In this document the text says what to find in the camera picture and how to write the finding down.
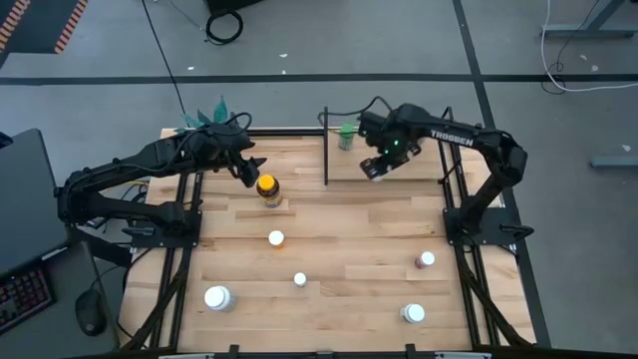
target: computer mouse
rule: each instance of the computer mouse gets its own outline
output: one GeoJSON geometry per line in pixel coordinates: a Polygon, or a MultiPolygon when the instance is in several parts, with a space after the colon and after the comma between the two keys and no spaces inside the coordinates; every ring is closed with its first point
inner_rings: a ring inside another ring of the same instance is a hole
{"type": "Polygon", "coordinates": [[[76,318],[83,333],[96,336],[107,328],[107,316],[102,306],[102,296],[89,289],[76,299],[76,318]]]}

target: white cable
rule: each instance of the white cable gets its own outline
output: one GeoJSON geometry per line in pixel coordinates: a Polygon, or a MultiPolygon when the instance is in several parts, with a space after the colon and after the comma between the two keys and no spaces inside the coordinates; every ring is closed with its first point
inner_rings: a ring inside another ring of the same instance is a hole
{"type": "Polygon", "coordinates": [[[565,87],[558,85],[554,77],[551,76],[551,74],[549,73],[549,69],[547,69],[547,62],[545,61],[545,28],[547,27],[547,24],[549,24],[550,9],[551,9],[551,0],[547,0],[547,17],[545,18],[545,25],[542,27],[542,36],[540,37],[540,57],[542,58],[542,66],[545,68],[545,73],[547,74],[547,76],[549,76],[549,79],[551,80],[551,82],[554,83],[554,86],[556,86],[558,89],[565,92],[616,90],[616,89],[627,89],[630,87],[638,86],[638,83],[635,83],[635,84],[628,84],[628,85],[621,85],[621,86],[600,86],[600,87],[588,88],[588,89],[567,89],[565,87]]]}

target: wooden table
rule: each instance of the wooden table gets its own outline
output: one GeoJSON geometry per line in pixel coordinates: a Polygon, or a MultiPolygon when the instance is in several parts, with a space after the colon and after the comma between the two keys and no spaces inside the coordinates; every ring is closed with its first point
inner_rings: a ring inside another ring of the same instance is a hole
{"type": "MultiPolygon", "coordinates": [[[[265,208],[255,188],[245,188],[228,173],[205,174],[201,238],[192,253],[179,352],[227,352],[230,344],[239,344],[242,352],[403,351],[406,343],[417,350],[471,348],[454,251],[443,225],[435,141],[426,141],[420,156],[398,169],[394,179],[376,183],[358,169],[372,150],[357,140],[352,153],[343,153],[331,139],[325,186],[322,137],[253,140],[257,146],[244,156],[268,158],[261,172],[279,179],[284,201],[265,208]],[[267,242],[274,229],[286,235],[281,249],[267,242]],[[414,259],[424,250],[435,254],[436,263],[417,269],[414,259]],[[305,287],[293,284],[296,272],[307,275],[305,287]],[[204,305],[203,293],[213,285],[225,285],[238,296],[233,312],[204,305]],[[426,320],[403,320],[399,310],[408,303],[423,305],[426,320]]],[[[462,150],[462,156],[474,192],[488,171],[478,153],[462,150]]],[[[177,177],[152,179],[148,202],[174,200],[176,186],[177,177]]],[[[484,246],[482,257],[493,301],[518,333],[533,341],[513,256],[484,246]]],[[[163,259],[164,249],[156,248],[131,270],[120,315],[131,332],[156,303],[163,259]]],[[[475,306],[486,343],[476,298],[475,306]]],[[[160,344],[167,344],[171,316],[169,308],[160,344]]]]}

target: white bottle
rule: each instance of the white bottle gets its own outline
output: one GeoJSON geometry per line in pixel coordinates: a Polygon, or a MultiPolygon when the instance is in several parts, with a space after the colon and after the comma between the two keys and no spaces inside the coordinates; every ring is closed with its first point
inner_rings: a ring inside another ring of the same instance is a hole
{"type": "Polygon", "coordinates": [[[401,316],[408,323],[419,323],[426,318],[426,311],[419,304],[408,304],[401,308],[401,316]]]}
{"type": "Polygon", "coordinates": [[[203,301],[211,310],[229,312],[234,309],[237,298],[230,293],[228,288],[218,285],[206,290],[203,301]]]}
{"type": "Polygon", "coordinates": [[[295,281],[295,285],[297,285],[298,287],[306,286],[306,283],[307,283],[306,274],[301,272],[295,274],[294,281],[295,281]]]}
{"type": "Polygon", "coordinates": [[[432,252],[425,251],[415,259],[415,265],[419,269],[431,266],[435,263],[435,255],[432,252]]]}
{"type": "Polygon", "coordinates": [[[268,242],[275,248],[283,247],[283,239],[285,236],[280,230],[273,230],[268,234],[268,242]]]}

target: bottle cap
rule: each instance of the bottle cap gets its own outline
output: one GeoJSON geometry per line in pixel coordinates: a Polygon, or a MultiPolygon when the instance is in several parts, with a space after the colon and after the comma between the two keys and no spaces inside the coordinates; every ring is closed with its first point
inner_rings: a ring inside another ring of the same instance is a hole
{"type": "Polygon", "coordinates": [[[283,242],[284,235],[280,230],[273,230],[268,234],[268,241],[272,245],[279,245],[283,242]]]}
{"type": "Polygon", "coordinates": [[[339,135],[343,138],[350,139],[354,137],[355,127],[350,124],[344,124],[339,131],[339,135]]]}
{"type": "Polygon", "coordinates": [[[408,304],[406,307],[406,319],[418,323],[426,318],[426,311],[419,304],[408,304]]]}
{"type": "Polygon", "coordinates": [[[421,254],[421,263],[424,265],[432,265],[435,263],[435,255],[432,252],[423,252],[421,254]]]}
{"type": "Polygon", "coordinates": [[[271,190],[275,187],[275,178],[271,175],[263,175],[259,178],[259,187],[263,190],[271,190]]]}
{"type": "Polygon", "coordinates": [[[230,292],[222,286],[213,286],[206,290],[203,301],[210,309],[223,309],[230,302],[230,292]]]}
{"type": "Polygon", "coordinates": [[[306,274],[301,273],[301,272],[295,274],[294,281],[295,281],[295,284],[297,284],[299,286],[306,285],[306,274]]]}

